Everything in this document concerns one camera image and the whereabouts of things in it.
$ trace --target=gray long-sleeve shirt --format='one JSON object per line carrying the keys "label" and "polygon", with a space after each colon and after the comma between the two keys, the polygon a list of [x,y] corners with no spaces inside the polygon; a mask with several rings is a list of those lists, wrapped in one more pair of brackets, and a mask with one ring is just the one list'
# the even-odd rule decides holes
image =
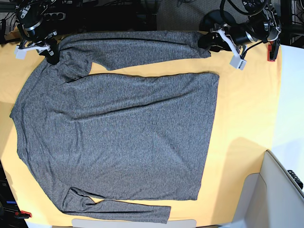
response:
{"label": "gray long-sleeve shirt", "polygon": [[[119,39],[118,45],[131,45],[124,50],[114,40],[101,39],[151,35],[68,37],[60,46],[60,62],[52,66],[43,61],[17,98],[11,117],[18,155],[63,213],[165,223],[170,207],[116,200],[197,199],[219,77],[212,73],[150,78],[87,75],[92,62],[114,69],[158,59],[209,56],[181,44],[185,36],[195,43],[196,33],[173,32],[171,37],[156,32],[154,38],[170,37],[181,49],[169,43],[169,47],[164,44],[167,52],[158,53],[159,42],[149,39],[145,46],[151,50],[154,46],[158,55],[151,57],[141,41],[130,44]],[[89,197],[104,200],[94,203]]]}

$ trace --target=yellow cloth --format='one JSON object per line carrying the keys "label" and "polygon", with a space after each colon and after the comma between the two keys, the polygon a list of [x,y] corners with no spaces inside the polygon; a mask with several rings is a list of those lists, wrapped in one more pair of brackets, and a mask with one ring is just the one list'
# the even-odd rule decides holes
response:
{"label": "yellow cloth", "polygon": [[[43,59],[35,51],[25,60],[14,56],[15,45],[0,47],[0,159],[21,210],[32,213],[29,222],[71,226],[74,218],[61,213],[18,158],[17,134],[10,111],[26,79]],[[207,59],[183,59],[112,71],[137,76],[164,76],[190,72],[219,74],[218,101],[209,152],[196,201],[139,201],[171,206],[169,220],[195,219],[197,226],[231,222],[245,178],[260,171],[264,151],[270,149],[281,83],[282,54],[267,62],[267,46],[250,50],[244,71],[229,65],[231,52],[212,53]],[[91,74],[107,70],[93,64]]]}

